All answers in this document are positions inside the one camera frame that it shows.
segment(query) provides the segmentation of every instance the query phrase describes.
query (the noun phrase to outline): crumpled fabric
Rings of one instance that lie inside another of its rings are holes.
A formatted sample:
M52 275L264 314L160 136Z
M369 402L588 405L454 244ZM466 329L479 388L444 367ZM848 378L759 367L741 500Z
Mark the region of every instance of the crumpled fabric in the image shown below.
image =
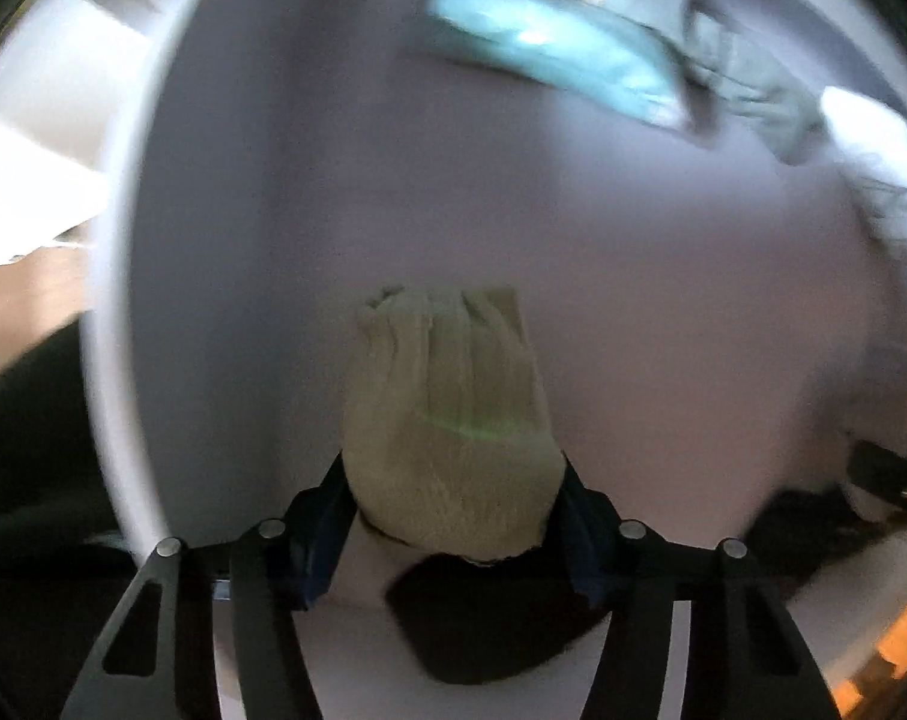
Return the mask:
M907 264L906 120L877 100L833 86L820 107L871 235Z
M653 30L687 74L724 101L781 161L820 123L816 98L763 47L695 10L690 0L580 0Z
M656 124L690 122L683 73L649 30L571 0L429 0L433 52L510 71Z
M383 290L358 324L343 461L364 517L474 562L540 546L565 460L516 292Z

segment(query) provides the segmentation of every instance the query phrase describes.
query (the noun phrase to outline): teal plastic package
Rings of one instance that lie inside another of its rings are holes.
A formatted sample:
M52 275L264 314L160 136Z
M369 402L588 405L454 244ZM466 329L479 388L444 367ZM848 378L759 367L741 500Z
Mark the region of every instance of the teal plastic package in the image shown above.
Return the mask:
M570 0L428 0L434 50L586 95L680 129L690 122L681 67L656 35Z

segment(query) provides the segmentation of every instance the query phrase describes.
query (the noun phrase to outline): silver screw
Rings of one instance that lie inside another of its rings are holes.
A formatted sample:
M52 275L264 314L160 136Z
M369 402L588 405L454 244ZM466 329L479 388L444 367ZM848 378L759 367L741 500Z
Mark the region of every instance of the silver screw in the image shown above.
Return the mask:
M743 557L747 557L747 545L735 538L728 538L727 541L724 541L723 551L734 560L742 560Z
M282 519L265 519L257 528L260 536L263 538L276 538L282 536L286 531L286 523Z
M173 557L173 555L176 555L176 553L179 552L181 546L181 541L179 541L178 538L174 538L173 536L164 538L163 541L160 541L157 544L157 555L159 555L159 557Z
M646 525L637 519L626 519L620 523L620 536L630 541L639 541L646 536Z

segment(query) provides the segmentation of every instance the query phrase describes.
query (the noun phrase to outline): beige cloth bag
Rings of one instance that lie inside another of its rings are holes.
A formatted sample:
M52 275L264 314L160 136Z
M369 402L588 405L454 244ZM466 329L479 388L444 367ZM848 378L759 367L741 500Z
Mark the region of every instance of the beige cloth bag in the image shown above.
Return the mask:
M478 562L539 546L565 460L516 292L383 290L359 328L343 459L368 521Z

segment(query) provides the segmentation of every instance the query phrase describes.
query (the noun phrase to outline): wooden floor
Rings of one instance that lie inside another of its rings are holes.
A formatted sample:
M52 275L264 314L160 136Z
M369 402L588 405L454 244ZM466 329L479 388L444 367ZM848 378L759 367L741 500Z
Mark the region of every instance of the wooden floor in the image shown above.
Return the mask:
M0 370L85 309L86 257L45 248L0 266Z

